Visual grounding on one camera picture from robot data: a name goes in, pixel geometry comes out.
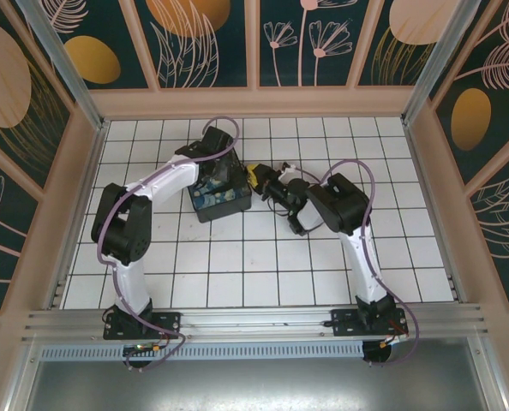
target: metal frame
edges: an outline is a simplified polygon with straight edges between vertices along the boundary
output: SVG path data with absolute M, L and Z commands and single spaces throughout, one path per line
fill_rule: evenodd
M 415 119 L 441 73 L 456 50 L 470 19 L 476 15 L 481 0 L 462 0 L 452 14 L 440 41 L 437 42 L 428 62 L 424 66 L 409 102 L 404 109 L 404 124 L 410 125 Z

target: purple cable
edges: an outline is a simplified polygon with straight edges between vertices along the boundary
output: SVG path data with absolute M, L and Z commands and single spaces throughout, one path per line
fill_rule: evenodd
M 355 163 L 361 165 L 368 174 L 368 178 L 371 181 L 371 195 L 368 198 L 368 204 L 367 204 L 367 210 L 365 211 L 365 214 L 363 215 L 363 221 L 362 221 L 362 227 L 361 227 L 361 239 L 362 239 L 362 245 L 363 245 L 363 253 L 365 254 L 365 259 L 367 259 L 368 268 L 371 270 L 371 274 L 373 275 L 373 278 L 376 280 L 376 282 L 385 289 L 393 298 L 395 298 L 399 305 L 405 309 L 407 313 L 412 317 L 412 322 L 415 325 L 415 341 L 413 343 L 412 348 L 410 349 L 409 353 L 407 353 L 405 356 L 398 360 L 390 361 L 390 362 L 384 362 L 382 363 L 382 366 L 393 366 L 397 364 L 401 364 L 402 362 L 407 361 L 416 351 L 416 347 L 418 346 L 418 341 L 420 340 L 420 327 L 418 325 L 418 320 L 415 317 L 415 314 L 412 312 L 412 310 L 407 306 L 407 304 L 404 303 L 403 300 L 401 300 L 399 297 L 395 295 L 393 291 L 391 291 L 382 280 L 378 278 L 378 275 L 376 274 L 376 270 L 373 267 L 373 264 L 371 263 L 371 259 L 368 255 L 368 246 L 367 246 L 367 237 L 365 236 L 365 228 L 367 227 L 368 222 L 368 216 L 371 213 L 371 209 L 373 208 L 373 202 L 374 202 L 374 191 L 376 189 L 376 183 L 374 182 L 374 175 L 371 169 L 363 162 L 357 159 L 347 159 L 347 160 L 341 160 L 338 163 L 336 163 L 333 167 L 329 169 L 327 173 L 323 176 L 323 178 L 320 181 L 320 184 L 324 184 L 327 177 L 331 174 L 331 172 L 339 167 L 342 164 L 346 163 Z
M 109 267 L 111 267 L 111 270 L 112 270 L 112 280 L 113 280 L 113 283 L 114 283 L 114 288 L 116 289 L 116 294 L 117 294 L 117 297 L 119 298 L 120 302 L 122 302 L 123 306 L 127 309 L 129 314 L 134 319 L 136 319 L 139 323 L 145 325 L 148 328 L 151 328 L 152 330 L 156 330 L 161 335 L 167 334 L 167 335 L 170 335 L 170 336 L 175 336 L 175 337 L 182 338 L 182 341 L 175 348 L 173 348 L 166 355 L 164 355 L 161 359 L 159 359 L 157 361 L 152 361 L 150 364 L 148 364 L 147 366 L 144 366 L 142 368 L 133 368 L 129 364 L 130 355 L 128 355 L 127 358 L 125 359 L 125 362 L 127 364 L 127 368 L 130 371 L 135 369 L 138 372 L 143 372 L 144 370 L 147 371 L 147 370 L 149 370 L 151 368 L 154 368 L 154 367 L 162 364 L 165 360 L 167 360 L 169 357 L 171 357 L 173 354 L 175 354 L 184 345 L 184 343 L 186 342 L 186 336 L 184 334 L 181 334 L 180 332 L 176 332 L 176 331 L 173 331 L 173 330 L 166 330 L 165 328 L 161 328 L 161 327 L 158 327 L 157 325 L 150 324 L 145 319 L 142 319 L 140 316 L 138 316 L 135 313 L 133 308 L 128 304 L 128 302 L 125 301 L 125 298 L 123 297 L 123 293 L 122 293 L 122 291 L 119 288 L 119 283 L 117 282 L 117 264 L 114 263 L 113 261 L 109 261 L 109 260 L 103 258 L 103 255 L 102 255 L 102 243 L 103 243 L 104 238 L 106 236 L 106 232 L 108 231 L 108 227 L 110 227 L 110 222 L 113 219 L 113 217 L 116 215 L 117 210 L 119 210 L 119 207 L 121 207 L 121 205 L 131 195 L 133 195 L 138 190 L 140 190 L 145 184 L 148 184 L 152 180 L 154 180 L 154 179 L 160 177 L 161 175 L 163 175 L 166 171 L 172 170 L 172 169 L 176 168 L 177 166 L 180 166 L 182 164 L 202 163 L 204 161 L 214 160 L 215 158 L 219 158 L 219 157 L 224 156 L 227 152 L 231 151 L 234 148 L 234 146 L 236 145 L 237 141 L 239 140 L 239 134 L 240 134 L 240 132 L 239 132 L 239 124 L 237 124 L 237 122 L 235 120 L 233 120 L 232 118 L 229 118 L 228 116 L 216 116 L 216 117 L 212 118 L 211 120 L 209 120 L 207 122 L 207 124 L 205 125 L 205 127 L 203 128 L 203 134 L 207 131 L 207 128 L 209 127 L 209 125 L 212 122 L 216 121 L 216 120 L 229 120 L 236 127 L 236 136 L 234 137 L 233 141 L 231 142 L 231 144 L 229 146 L 227 146 L 222 152 L 218 152 L 218 153 L 213 154 L 211 156 L 202 157 L 202 158 L 186 158 L 184 160 L 179 160 L 176 163 L 167 164 L 163 168 L 157 170 L 154 174 L 149 176 L 145 181 L 143 181 L 143 182 L 139 183 L 137 186 L 131 188 L 123 197 L 121 197 L 116 202 L 116 204 L 111 208 L 110 213 L 108 214 L 107 219 L 104 221 L 104 224 L 102 225 L 102 230 L 100 231 L 99 242 L 97 244 L 97 259 L 99 260 L 100 264 L 108 265 Z

